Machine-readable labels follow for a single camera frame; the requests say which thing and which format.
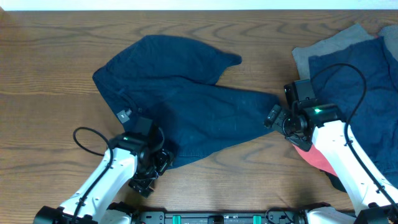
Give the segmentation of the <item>dark navy blue shorts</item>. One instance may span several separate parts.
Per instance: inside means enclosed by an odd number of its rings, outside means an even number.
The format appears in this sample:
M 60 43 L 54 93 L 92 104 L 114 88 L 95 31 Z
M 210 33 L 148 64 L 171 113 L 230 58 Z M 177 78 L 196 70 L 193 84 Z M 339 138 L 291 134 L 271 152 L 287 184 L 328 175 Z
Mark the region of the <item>dark navy blue shorts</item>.
M 241 61 L 197 40 L 147 35 L 95 71 L 93 81 L 126 131 L 140 117 L 163 130 L 178 168 L 269 133 L 264 120 L 277 96 L 217 84 Z

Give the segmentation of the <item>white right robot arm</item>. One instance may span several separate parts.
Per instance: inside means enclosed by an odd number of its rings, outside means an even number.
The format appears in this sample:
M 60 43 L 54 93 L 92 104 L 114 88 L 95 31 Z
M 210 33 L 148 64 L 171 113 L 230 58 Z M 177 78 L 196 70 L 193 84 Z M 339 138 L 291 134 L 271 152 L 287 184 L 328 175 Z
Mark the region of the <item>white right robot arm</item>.
M 352 215 L 331 206 L 307 208 L 296 223 L 397 223 L 397 189 L 363 151 L 336 105 L 299 108 L 294 102 L 290 110 L 275 105 L 264 125 L 303 151 L 320 151 L 353 204 Z

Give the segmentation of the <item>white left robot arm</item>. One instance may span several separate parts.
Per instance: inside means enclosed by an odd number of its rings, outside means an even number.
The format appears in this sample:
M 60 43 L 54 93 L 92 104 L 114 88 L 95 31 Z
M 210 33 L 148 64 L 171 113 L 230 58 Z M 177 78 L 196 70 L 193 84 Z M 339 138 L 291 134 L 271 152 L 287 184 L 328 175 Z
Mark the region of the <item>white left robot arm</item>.
M 85 183 L 58 208 L 42 207 L 34 224 L 137 223 L 136 211 L 113 200 L 124 184 L 148 197 L 151 184 L 167 170 L 174 154 L 155 136 L 123 133 L 109 141 L 102 161 Z

